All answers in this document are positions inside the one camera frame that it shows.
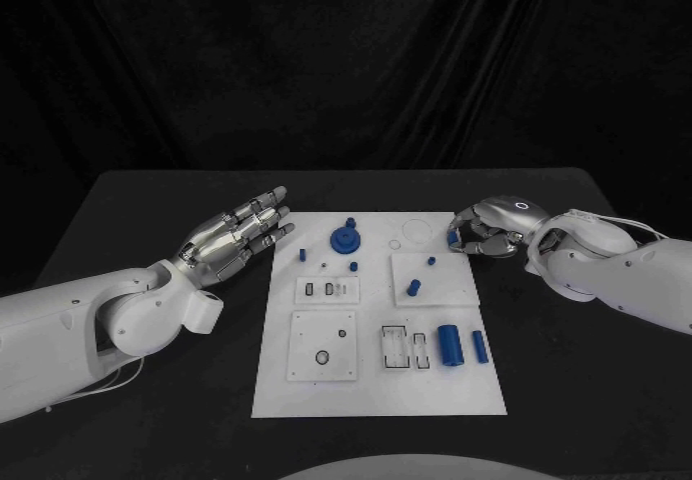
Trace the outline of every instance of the black table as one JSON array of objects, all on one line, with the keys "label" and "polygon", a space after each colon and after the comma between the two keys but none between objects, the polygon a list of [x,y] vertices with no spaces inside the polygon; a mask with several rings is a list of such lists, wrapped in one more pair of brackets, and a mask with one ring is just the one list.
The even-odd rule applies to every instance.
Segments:
[{"label": "black table", "polygon": [[[295,211],[459,210],[513,193],[550,213],[611,213],[576,169],[113,172],[37,286],[167,258],[201,220],[279,184]],[[250,419],[270,262],[211,289],[226,305],[213,334],[183,329],[129,385],[0,425],[0,478],[276,478],[390,453],[552,474],[692,469],[692,337],[563,299],[518,257],[472,259],[508,416]]]}]

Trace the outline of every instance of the white robotic arm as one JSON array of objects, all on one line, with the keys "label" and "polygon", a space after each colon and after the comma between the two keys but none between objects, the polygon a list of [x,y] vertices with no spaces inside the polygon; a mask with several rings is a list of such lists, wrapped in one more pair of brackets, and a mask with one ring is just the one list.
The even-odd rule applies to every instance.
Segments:
[{"label": "white robotic arm", "polygon": [[[647,230],[638,245],[614,225]],[[477,242],[462,242],[468,234]],[[570,210],[549,217],[517,197],[494,197],[456,214],[449,225],[454,251],[505,257],[527,246],[526,270],[566,298],[608,306],[692,334],[692,242],[671,240],[644,224]]]},{"label": "white robotic arm", "polygon": [[[151,267],[0,299],[0,423],[59,403],[161,350],[183,325],[210,333],[223,302],[200,288],[234,275],[292,231],[292,224],[269,231],[288,214],[286,207],[273,209],[283,197],[278,187],[213,217]],[[100,351],[96,321],[110,341]]]}]

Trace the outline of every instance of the robotic hand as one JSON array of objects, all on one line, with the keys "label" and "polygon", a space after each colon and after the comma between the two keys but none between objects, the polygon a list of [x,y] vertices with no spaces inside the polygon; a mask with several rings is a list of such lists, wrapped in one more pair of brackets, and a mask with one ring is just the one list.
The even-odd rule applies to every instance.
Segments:
[{"label": "robotic hand", "polygon": [[[655,240],[638,244],[614,223],[645,230]],[[464,242],[467,235],[477,241]],[[550,218],[529,201],[500,196],[455,215],[448,244],[455,252],[495,258],[526,245],[526,271],[562,296],[578,302],[599,298],[624,313],[692,334],[692,242],[668,239],[642,223],[579,210]]]},{"label": "robotic hand", "polygon": [[[285,193],[275,188],[198,225],[170,260],[0,299],[0,423],[115,388],[70,395],[142,362],[181,325],[210,333],[223,302],[200,288],[232,277],[292,231],[291,223],[276,227],[289,212],[275,208]],[[96,345],[96,322],[105,348]]]}]

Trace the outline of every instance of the blue part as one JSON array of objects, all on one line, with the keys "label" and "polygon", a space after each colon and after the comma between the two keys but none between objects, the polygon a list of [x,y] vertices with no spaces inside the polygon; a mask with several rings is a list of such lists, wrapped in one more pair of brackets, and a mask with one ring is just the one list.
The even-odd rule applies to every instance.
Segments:
[{"label": "blue part", "polygon": [[407,287],[406,293],[409,297],[415,297],[418,295],[418,289],[420,288],[420,281],[410,280],[410,286]]},{"label": "blue part", "polygon": [[455,325],[439,325],[436,327],[439,337],[439,350],[442,351],[442,365],[455,367],[464,364],[461,342],[458,341],[458,329]]},{"label": "blue part", "polygon": [[478,363],[487,363],[485,342],[482,341],[482,333],[475,330],[471,333],[472,346],[475,347],[475,355],[478,356]]},{"label": "blue part", "polygon": [[345,255],[353,253],[357,247],[360,247],[360,234],[354,228],[340,227],[331,232],[328,241],[334,251]]},{"label": "blue part", "polygon": [[448,234],[446,234],[446,245],[451,245],[454,243],[458,243],[458,235],[456,235],[456,232],[455,231],[451,231]]}]

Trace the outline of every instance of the robotic arm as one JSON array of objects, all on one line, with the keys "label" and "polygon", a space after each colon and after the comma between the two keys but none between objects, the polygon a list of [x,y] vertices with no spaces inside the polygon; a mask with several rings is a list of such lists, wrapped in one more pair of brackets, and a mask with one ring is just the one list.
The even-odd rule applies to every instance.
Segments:
[{"label": "robotic arm", "polygon": [[[210,333],[223,307],[200,289],[232,277],[292,231],[278,187],[207,220],[178,252],[132,268],[0,299],[0,423],[59,403],[155,353],[181,326]],[[100,323],[108,347],[96,347]]]},{"label": "robotic arm", "polygon": [[[611,222],[647,230],[655,241],[637,244]],[[462,242],[467,235],[477,241]],[[692,242],[668,239],[647,225],[579,210],[550,218],[529,201],[501,196],[455,215],[448,243],[452,251],[497,258],[526,245],[526,271],[562,296],[578,302],[599,298],[621,312],[692,334]]]}]

